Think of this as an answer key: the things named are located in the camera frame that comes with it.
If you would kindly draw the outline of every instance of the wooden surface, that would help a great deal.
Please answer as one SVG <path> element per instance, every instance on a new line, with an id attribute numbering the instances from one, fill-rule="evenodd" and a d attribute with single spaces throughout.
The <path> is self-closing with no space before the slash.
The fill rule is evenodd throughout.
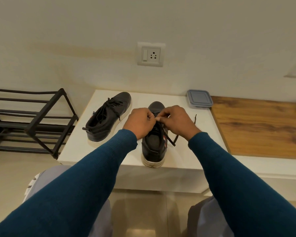
<path id="1" fill-rule="evenodd" d="M 232 155 L 296 159 L 296 103 L 212 96 Z"/>

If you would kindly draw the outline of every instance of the black shoe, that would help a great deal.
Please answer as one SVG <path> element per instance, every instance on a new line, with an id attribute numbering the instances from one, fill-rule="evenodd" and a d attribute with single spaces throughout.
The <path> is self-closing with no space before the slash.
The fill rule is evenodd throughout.
<path id="1" fill-rule="evenodd" d="M 150 104 L 148 109 L 155 117 L 164 109 L 164 105 L 155 101 Z M 145 166 L 157 168 L 164 163 L 164 155 L 168 145 L 168 130 L 163 127 L 163 124 L 156 122 L 153 129 L 143 138 L 142 141 L 142 162 Z"/>
<path id="2" fill-rule="evenodd" d="M 132 108 L 132 98 L 128 92 L 121 92 L 108 98 L 88 120 L 86 127 L 88 142 L 97 147 L 107 142 L 113 135 L 117 124 L 124 119 Z"/>

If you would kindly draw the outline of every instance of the hand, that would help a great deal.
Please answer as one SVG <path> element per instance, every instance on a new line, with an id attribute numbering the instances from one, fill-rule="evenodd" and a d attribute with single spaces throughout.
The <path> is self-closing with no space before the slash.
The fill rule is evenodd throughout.
<path id="1" fill-rule="evenodd" d="M 178 105 L 164 108 L 157 115 L 156 120 L 163 123 L 172 133 L 182 136 L 187 141 L 201 132 L 185 112 L 185 109 Z"/>
<path id="2" fill-rule="evenodd" d="M 155 116 L 148 108 L 138 108 L 132 110 L 123 129 L 133 132 L 139 140 L 152 130 L 155 123 Z"/>

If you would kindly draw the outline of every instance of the black shoelace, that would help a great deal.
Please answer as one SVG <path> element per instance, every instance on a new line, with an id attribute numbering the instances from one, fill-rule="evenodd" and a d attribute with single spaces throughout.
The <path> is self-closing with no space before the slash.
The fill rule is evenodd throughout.
<path id="1" fill-rule="evenodd" d="M 172 141 L 172 140 L 169 138 L 169 136 L 167 135 L 166 131 L 164 130 L 164 128 L 163 128 L 163 124 L 161 124 L 161 123 L 158 122 L 158 121 L 157 121 L 156 124 L 154 125 L 153 129 L 150 131 L 150 134 L 153 134 L 153 133 L 155 133 L 155 134 L 159 134 L 159 131 L 160 131 L 160 130 L 163 130 L 163 134 L 164 134 L 164 136 L 167 138 L 167 140 L 168 140 L 173 146 L 175 146 L 175 143 L 176 143 L 176 141 L 178 140 L 179 135 L 177 135 L 177 136 L 175 137 L 174 141 Z"/>
<path id="2" fill-rule="evenodd" d="M 114 114 L 118 117 L 118 119 L 121 120 L 119 113 L 114 109 L 114 107 L 122 104 L 123 103 L 121 101 L 115 100 L 113 98 L 111 99 L 108 98 L 108 100 L 104 102 L 104 104 L 99 109 L 99 113 L 97 115 L 97 121 L 101 122 L 102 120 L 104 120 L 104 117 L 106 117 L 106 115 L 104 115 L 104 110 L 106 107 L 110 108 L 114 112 Z"/>

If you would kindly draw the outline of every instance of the forearm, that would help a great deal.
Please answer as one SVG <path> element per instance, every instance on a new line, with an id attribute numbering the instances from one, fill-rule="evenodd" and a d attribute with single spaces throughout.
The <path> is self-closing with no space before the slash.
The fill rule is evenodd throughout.
<path id="1" fill-rule="evenodd" d="M 13 211 L 0 223 L 0 234 L 88 236 L 120 164 L 136 146 L 136 136 L 120 130 Z"/>
<path id="2" fill-rule="evenodd" d="M 195 135 L 189 147 L 236 236 L 296 234 L 296 209 L 207 133 Z"/>

